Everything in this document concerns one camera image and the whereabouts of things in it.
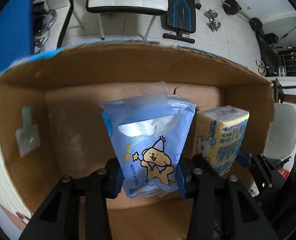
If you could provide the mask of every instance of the yellow tissue pack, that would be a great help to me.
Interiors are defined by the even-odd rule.
[[[248,119],[248,111],[233,106],[197,112],[193,154],[201,154],[222,176],[235,161]]]

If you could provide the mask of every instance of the plastic bag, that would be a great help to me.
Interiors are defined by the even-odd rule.
[[[195,104],[176,95],[157,93],[101,107],[127,196],[162,196],[176,190],[176,167]]]

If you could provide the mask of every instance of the tiled floor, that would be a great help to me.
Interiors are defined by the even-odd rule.
[[[95,14],[86,11],[87,0],[74,0],[74,7],[85,27],[81,28],[74,15],[69,22],[63,46],[69,44],[82,44],[85,42],[100,41],[99,28]],[[190,34],[195,39],[194,44],[187,42],[173,41],[162,38],[162,34],[169,32],[161,26],[163,17],[157,17],[148,35],[148,41],[156,41],[165,46],[189,46],[201,49],[213,54],[240,63],[257,72],[255,60],[260,60],[260,50],[254,32],[245,17],[242,15],[228,16],[220,6],[220,0],[200,0],[202,7],[196,10],[196,32]],[[212,9],[219,16],[216,20],[222,26],[217,32],[212,32],[206,25],[208,18],[203,14]],[[113,15],[102,16],[105,40],[142,40],[145,35],[152,16],[114,13]]]

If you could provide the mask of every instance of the cartoon dog face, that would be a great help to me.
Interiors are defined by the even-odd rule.
[[[154,163],[160,167],[171,165],[171,160],[167,154],[161,152],[154,147],[143,150],[143,160],[145,162]]]

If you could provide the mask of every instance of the blue board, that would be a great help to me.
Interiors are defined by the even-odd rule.
[[[0,12],[0,72],[34,53],[33,0],[10,0]]]

